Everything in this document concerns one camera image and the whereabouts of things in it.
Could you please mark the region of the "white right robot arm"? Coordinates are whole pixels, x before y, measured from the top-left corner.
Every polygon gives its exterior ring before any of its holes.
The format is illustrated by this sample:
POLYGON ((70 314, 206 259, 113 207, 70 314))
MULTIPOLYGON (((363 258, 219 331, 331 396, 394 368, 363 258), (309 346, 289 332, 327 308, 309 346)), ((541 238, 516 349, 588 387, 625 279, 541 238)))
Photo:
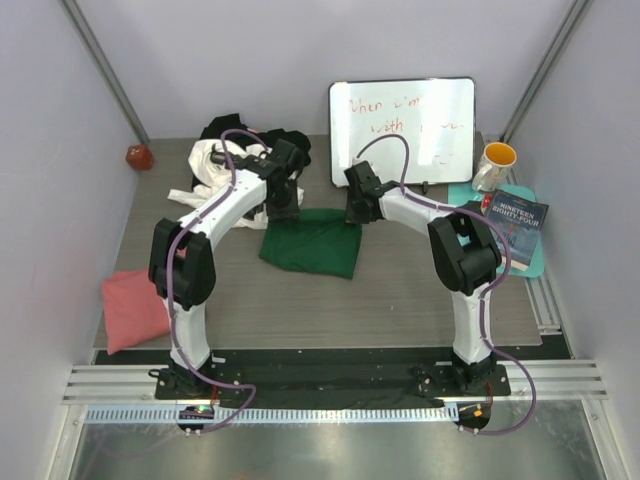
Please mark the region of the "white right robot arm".
POLYGON ((460 393, 477 393, 488 381, 486 370, 495 364, 489 286, 502 262, 479 206, 469 203, 460 208, 418 197, 395 181, 381 182, 368 162, 348 168, 345 175, 348 222, 387 220, 428 238, 436 274, 452 296, 456 366, 451 380, 460 393))

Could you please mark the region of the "Nineteen Eighty-Four book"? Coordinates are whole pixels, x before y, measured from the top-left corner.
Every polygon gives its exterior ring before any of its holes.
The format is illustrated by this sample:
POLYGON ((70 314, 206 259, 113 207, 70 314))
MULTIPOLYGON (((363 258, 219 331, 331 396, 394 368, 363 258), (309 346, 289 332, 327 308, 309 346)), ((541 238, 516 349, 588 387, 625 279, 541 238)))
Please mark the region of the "Nineteen Eighty-Four book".
POLYGON ((549 206, 533 200, 526 190, 497 190, 484 211, 486 218, 504 237, 511 255, 510 273, 538 277, 544 272, 541 230, 549 206))

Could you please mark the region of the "white dry-erase board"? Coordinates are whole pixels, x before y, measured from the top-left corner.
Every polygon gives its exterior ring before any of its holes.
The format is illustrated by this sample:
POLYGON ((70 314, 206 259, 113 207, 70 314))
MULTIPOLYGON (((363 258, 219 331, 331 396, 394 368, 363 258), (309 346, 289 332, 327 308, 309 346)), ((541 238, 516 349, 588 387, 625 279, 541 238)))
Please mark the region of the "white dry-erase board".
POLYGON ((335 82, 329 88, 331 179, 370 163, 381 181, 466 183, 473 176, 476 85, 470 77, 335 82))

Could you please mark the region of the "green t-shirt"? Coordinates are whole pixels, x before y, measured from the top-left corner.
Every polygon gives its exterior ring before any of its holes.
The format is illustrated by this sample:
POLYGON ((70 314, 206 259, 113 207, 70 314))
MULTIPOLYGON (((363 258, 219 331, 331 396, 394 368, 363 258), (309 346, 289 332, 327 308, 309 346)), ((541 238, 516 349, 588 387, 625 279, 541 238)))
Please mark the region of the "green t-shirt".
POLYGON ((296 219, 269 221, 259 258, 284 271, 352 280, 362 236, 343 209, 303 209, 296 219))

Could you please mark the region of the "white mug orange inside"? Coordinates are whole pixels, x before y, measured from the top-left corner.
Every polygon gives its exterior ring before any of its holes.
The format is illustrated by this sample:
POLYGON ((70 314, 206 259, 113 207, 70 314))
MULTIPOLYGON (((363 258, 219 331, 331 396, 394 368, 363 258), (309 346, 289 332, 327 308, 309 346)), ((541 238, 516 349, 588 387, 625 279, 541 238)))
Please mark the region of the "white mug orange inside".
POLYGON ((513 147, 503 142, 488 143, 479 160, 472 188, 481 192, 499 189, 516 162, 517 153, 513 147))

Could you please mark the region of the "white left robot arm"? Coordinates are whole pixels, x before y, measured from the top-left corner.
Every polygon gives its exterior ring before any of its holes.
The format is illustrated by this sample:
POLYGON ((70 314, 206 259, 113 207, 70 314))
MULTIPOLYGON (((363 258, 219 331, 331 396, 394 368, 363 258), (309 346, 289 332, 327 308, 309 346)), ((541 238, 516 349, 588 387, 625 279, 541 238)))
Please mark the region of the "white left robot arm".
POLYGON ((297 177, 308 164, 303 150, 279 139, 265 153, 238 155, 224 149, 230 179, 204 204, 177 221, 162 219, 154 229, 149 279, 165 301, 172 361, 184 368, 179 388, 205 397, 213 385, 206 339, 205 304, 216 284, 214 251, 242 217, 261 206, 269 220, 294 220, 300 208, 297 177))

